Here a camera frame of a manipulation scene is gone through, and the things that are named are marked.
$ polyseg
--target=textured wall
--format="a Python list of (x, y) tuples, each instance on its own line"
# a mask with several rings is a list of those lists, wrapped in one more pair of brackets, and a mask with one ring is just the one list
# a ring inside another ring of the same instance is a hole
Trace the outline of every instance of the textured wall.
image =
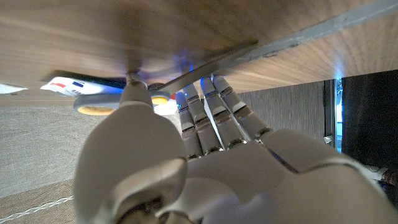
[(275, 130), (290, 128), (319, 141), (325, 132), (323, 82), (239, 94)]
[(0, 198), (73, 178), (87, 135), (104, 119), (71, 106), (0, 107), (0, 114)]

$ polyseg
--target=white cable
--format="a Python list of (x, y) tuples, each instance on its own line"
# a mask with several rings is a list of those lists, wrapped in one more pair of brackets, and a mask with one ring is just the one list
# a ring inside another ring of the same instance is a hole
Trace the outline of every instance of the white cable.
[(23, 215), (28, 215), (28, 214), (31, 214), (31, 213), (34, 213), (34, 212), (37, 212), (37, 211), (40, 211), (40, 210), (43, 210), (46, 208), (51, 208), (54, 205), (59, 205), (59, 204), (65, 203), (69, 200), (73, 200), (73, 195), (71, 195), (69, 197), (58, 199), (56, 202), (49, 202), (49, 203), (45, 203), (44, 205), (41, 205), (39, 207), (30, 208), (24, 212), (17, 212), (15, 214), (9, 215), (6, 218), (0, 218), (0, 224), (4, 223), (6, 221), (11, 221), (13, 219), (19, 218)]

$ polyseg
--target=white plastic part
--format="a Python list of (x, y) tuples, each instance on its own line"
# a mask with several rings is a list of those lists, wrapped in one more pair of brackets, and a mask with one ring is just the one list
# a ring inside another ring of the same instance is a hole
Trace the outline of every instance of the white plastic part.
[(120, 94), (123, 92), (123, 89), (120, 88), (65, 77), (55, 77), (40, 89), (73, 97), (93, 94)]
[(22, 90), (27, 90), (27, 88), (0, 83), (0, 94), (15, 93)]
[(180, 198), (164, 211), (202, 223), (397, 223), (369, 181), (343, 164), (295, 174), (252, 141), (189, 162)]
[(168, 119), (153, 112), (144, 84), (125, 87), (121, 103), (129, 101), (147, 105), (119, 108), (91, 132), (83, 147), (74, 189), (79, 223), (91, 223), (101, 202), (127, 176), (185, 157), (180, 134)]

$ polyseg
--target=round object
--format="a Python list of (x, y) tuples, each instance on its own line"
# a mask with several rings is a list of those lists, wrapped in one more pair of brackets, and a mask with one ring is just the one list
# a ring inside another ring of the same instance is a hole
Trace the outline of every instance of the round object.
[(109, 115), (119, 108), (121, 94), (80, 96), (73, 103), (75, 111), (87, 115)]
[(115, 109), (107, 107), (99, 107), (99, 106), (82, 106), (78, 108), (77, 111), (87, 115), (104, 116), (113, 113)]
[(169, 99), (167, 99), (166, 97), (162, 97), (162, 96), (156, 96), (152, 98), (152, 103), (154, 105), (163, 105), (166, 104), (168, 102)]

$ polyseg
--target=dark panel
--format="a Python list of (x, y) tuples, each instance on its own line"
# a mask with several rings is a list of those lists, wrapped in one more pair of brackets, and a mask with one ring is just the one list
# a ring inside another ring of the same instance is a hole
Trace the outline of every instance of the dark panel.
[(343, 152), (398, 169), (398, 70), (343, 79)]

